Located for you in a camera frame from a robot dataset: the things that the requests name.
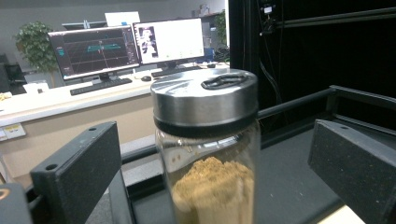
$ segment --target lid handle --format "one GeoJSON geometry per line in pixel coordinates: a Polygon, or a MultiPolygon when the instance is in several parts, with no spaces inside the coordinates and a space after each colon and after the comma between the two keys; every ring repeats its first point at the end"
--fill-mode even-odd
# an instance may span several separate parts
{"type": "Polygon", "coordinates": [[[248,76],[245,75],[224,75],[215,77],[213,79],[204,81],[201,86],[206,90],[221,90],[231,86],[236,86],[244,81],[248,80],[248,76]]]}

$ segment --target metal lid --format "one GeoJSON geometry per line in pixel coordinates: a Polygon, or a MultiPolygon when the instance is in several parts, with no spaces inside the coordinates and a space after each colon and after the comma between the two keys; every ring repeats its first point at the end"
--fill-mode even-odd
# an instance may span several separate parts
{"type": "Polygon", "coordinates": [[[256,76],[236,69],[164,77],[151,85],[151,95],[157,127],[178,136],[234,131],[251,123],[258,110],[256,76]]]}

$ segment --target black backdrop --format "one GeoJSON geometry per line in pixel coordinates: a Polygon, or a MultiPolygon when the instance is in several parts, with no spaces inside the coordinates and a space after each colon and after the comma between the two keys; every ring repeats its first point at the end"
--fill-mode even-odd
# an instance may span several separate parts
{"type": "MultiPolygon", "coordinates": [[[[276,81],[283,102],[331,85],[396,98],[394,7],[393,0],[230,0],[231,67],[259,77],[261,109],[275,105],[276,95],[260,61],[276,81]],[[264,4],[275,6],[270,14],[276,20],[275,28],[267,35],[261,35],[268,18],[260,12],[264,4]],[[383,8],[393,12],[367,13],[383,8]],[[329,22],[315,24],[323,16],[356,12],[338,21],[327,18],[329,22]],[[312,20],[307,25],[299,19],[312,20]],[[290,21],[297,25],[290,27],[290,21]]],[[[290,113],[288,120],[306,117],[320,107],[300,108],[290,113]]],[[[396,123],[395,118],[389,118],[389,122],[392,120],[396,123]]]]}

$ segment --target brown powder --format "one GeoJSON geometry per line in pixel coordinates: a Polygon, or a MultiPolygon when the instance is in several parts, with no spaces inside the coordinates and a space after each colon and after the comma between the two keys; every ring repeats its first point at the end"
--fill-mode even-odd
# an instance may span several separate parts
{"type": "Polygon", "coordinates": [[[197,161],[172,189],[178,223],[252,223],[253,186],[239,162],[197,161]]]}

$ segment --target monitor screen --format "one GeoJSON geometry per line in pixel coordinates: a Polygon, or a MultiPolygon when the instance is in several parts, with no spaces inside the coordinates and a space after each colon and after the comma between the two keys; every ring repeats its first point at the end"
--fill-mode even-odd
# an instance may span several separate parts
{"type": "Polygon", "coordinates": [[[201,19],[134,23],[141,64],[204,56],[201,19]]]}
{"type": "Polygon", "coordinates": [[[64,80],[139,66],[132,26],[49,33],[64,80]]]}
{"type": "Polygon", "coordinates": [[[140,22],[139,12],[107,12],[105,13],[107,26],[132,25],[140,22]]]}

